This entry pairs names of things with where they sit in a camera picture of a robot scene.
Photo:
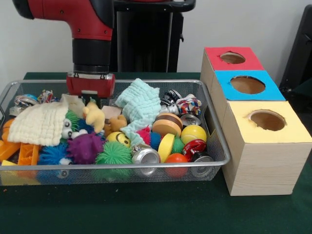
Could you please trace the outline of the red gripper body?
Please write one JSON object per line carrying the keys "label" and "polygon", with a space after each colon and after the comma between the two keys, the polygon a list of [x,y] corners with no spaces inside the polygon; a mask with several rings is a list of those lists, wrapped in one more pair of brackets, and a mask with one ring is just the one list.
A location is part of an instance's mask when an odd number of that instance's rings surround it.
{"label": "red gripper body", "polygon": [[66,85],[71,95],[82,96],[97,95],[99,98],[109,98],[115,88],[115,75],[92,75],[80,73],[67,73]]}

